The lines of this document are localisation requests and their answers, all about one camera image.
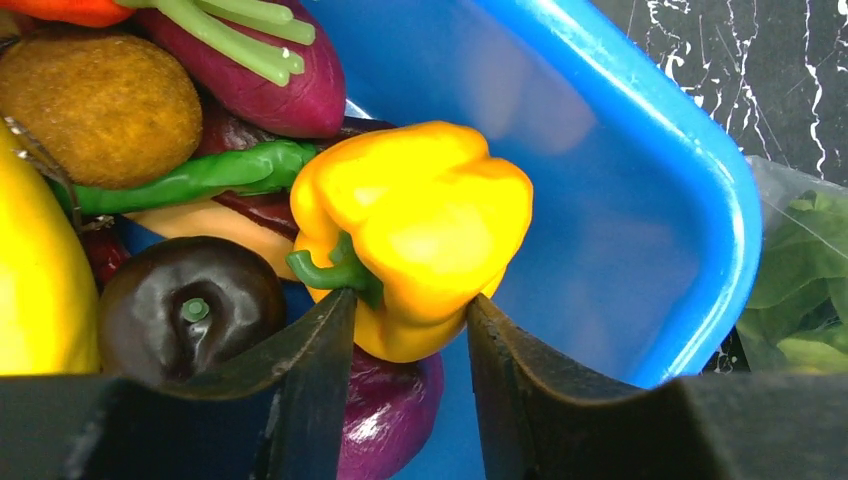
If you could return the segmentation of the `yellow bell pepper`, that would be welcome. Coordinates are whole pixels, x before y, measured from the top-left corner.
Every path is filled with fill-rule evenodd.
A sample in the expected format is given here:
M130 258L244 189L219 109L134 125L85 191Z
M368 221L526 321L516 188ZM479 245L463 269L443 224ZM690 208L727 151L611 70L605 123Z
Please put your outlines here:
M451 342L466 306L494 294L529 229L533 186L478 131L430 121L318 154L290 206L295 276L317 301L354 289L355 343L408 363Z

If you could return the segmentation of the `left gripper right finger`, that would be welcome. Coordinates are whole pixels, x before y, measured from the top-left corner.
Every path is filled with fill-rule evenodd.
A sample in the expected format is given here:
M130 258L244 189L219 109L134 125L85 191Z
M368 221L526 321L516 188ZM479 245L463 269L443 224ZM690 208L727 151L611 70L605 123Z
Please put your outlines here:
M843 479L845 375L683 376L643 390L466 311L490 479Z

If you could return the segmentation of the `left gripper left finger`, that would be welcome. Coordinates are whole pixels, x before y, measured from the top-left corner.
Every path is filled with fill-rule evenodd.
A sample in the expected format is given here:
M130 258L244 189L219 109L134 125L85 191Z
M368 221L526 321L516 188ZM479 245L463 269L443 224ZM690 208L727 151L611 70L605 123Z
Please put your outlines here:
M189 381L5 377L5 479L332 479L342 440L355 295Z

